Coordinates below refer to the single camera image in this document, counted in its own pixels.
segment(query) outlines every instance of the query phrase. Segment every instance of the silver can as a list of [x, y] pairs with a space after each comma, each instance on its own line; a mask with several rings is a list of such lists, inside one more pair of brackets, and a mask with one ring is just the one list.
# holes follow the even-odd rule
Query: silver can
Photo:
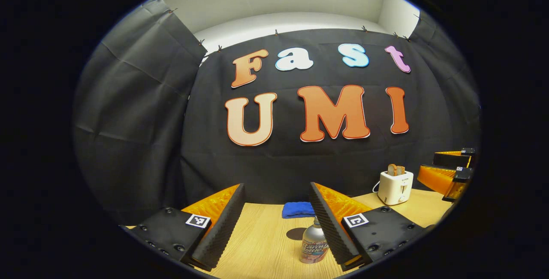
[[318, 263], [324, 259], [328, 249], [324, 232], [318, 219], [314, 217], [313, 225], [303, 232], [302, 254], [299, 260], [307, 264]]

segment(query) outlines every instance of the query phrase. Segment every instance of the black fabric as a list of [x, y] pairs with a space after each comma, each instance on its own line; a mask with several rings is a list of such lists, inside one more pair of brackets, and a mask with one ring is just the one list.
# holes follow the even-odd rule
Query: black fabric
[[[418, 25], [411, 42], [360, 30], [304, 30], [253, 39], [210, 54], [198, 70], [184, 121], [181, 165], [188, 202], [235, 183], [246, 184], [251, 203], [307, 201], [311, 181], [346, 195], [363, 195], [372, 191], [390, 163], [406, 166], [417, 177], [419, 165], [432, 162], [433, 152], [477, 147], [479, 103], [469, 69], [440, 29], [435, 27], [431, 38], [424, 24]], [[342, 43], [363, 46], [369, 65], [345, 65], [338, 52]], [[409, 74], [384, 51], [388, 46], [403, 53]], [[292, 47], [306, 49], [314, 65], [307, 70], [277, 70], [277, 54]], [[269, 55], [261, 59], [261, 70], [253, 72], [256, 80], [231, 88], [233, 60], [259, 49], [267, 49]], [[326, 134], [321, 142], [302, 142], [305, 106], [298, 89], [321, 86], [335, 103], [348, 84], [365, 89], [363, 107], [371, 135], [347, 140], [339, 134], [332, 140]], [[410, 130], [405, 134], [390, 132], [392, 105], [385, 92], [390, 86], [406, 93]], [[265, 92], [278, 96], [271, 137], [255, 147], [233, 143], [227, 134], [225, 102], [237, 97], [249, 100], [244, 127], [253, 132], [259, 127], [253, 98]], [[322, 123], [321, 130], [326, 133]], [[413, 187], [427, 189], [417, 180]]]
[[184, 206], [178, 154], [187, 98], [204, 47], [148, 0], [104, 37], [84, 67], [74, 101], [74, 145], [105, 210], [135, 225], [163, 206]]

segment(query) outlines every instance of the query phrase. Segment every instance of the blue sponge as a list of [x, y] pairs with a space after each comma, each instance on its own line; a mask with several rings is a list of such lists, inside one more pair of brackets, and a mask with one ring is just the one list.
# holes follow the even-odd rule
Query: blue sponge
[[282, 218], [314, 217], [314, 210], [309, 202], [290, 202], [284, 204]]

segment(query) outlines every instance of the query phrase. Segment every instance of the can label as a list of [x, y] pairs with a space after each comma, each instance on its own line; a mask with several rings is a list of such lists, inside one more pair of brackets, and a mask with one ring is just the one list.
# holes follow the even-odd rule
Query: can label
[[317, 263], [322, 261], [327, 251], [328, 243], [326, 241], [312, 243], [307, 240], [303, 240], [302, 256], [300, 260], [307, 264]]

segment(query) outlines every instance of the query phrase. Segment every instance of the table surface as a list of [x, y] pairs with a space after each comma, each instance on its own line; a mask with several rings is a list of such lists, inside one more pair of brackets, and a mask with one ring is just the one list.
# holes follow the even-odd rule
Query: table surface
[[[425, 228], [436, 224], [451, 206], [442, 197], [437, 192], [412, 189], [408, 201], [391, 207]], [[372, 208], [384, 205], [377, 193], [353, 199]], [[203, 272], [221, 279], [332, 279], [358, 269], [341, 271], [330, 250], [318, 263], [300, 262], [302, 242], [288, 238], [286, 233], [294, 228], [307, 228], [313, 218], [283, 219], [283, 206], [245, 203], [217, 267]]]

